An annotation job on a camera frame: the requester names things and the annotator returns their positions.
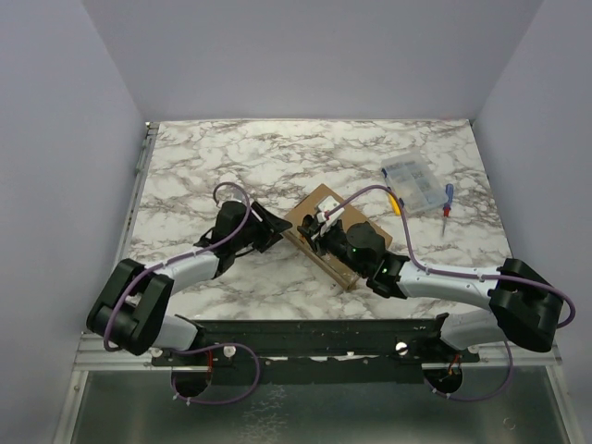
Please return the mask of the brown cardboard express box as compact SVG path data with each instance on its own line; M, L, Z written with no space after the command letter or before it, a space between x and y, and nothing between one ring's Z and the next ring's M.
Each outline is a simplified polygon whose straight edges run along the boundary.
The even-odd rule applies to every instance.
M326 184L318 185L283 216L292 224L292 228L285 231L283 235L344 290L355 290L360 277L339 260L341 256L346 255L348 229L353 225L367 222L376 234L384 239L386 248L391 245L392 237L378 224L370 221L361 211L348 204L345 206L339 222L334 224L321 239L323 243L329 242L330 249L324 251L322 255L318 255L297 230L297 227L302 225L306 216L314 216L317 205L328 196L331 196L338 204L343 201L343 198Z

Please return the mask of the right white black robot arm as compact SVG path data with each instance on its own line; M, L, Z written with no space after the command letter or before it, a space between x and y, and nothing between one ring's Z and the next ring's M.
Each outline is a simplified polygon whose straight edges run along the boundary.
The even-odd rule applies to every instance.
M521 260L508 259L493 268L437 271L389 252L385 239L368 222L344 228L336 217L320 223L306 216L297 229L315 254L333 255L383 298L472 305L472 312L439 317L440 330L425 338L426 354L434 361L445 362L458 350L504 340L531 352L551 349L563 301Z

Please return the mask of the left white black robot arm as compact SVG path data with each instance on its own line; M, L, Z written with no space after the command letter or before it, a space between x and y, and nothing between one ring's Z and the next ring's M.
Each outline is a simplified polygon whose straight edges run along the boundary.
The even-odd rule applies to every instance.
M257 202L225 202L214 226L189 251L154 265L120 261L92 306L86 327L116 350L134 355L151 348L172 350L181 363L196 364L204 354L199 328L167 314L171 296L222 276L245 254L265 252L290 228L289 221Z

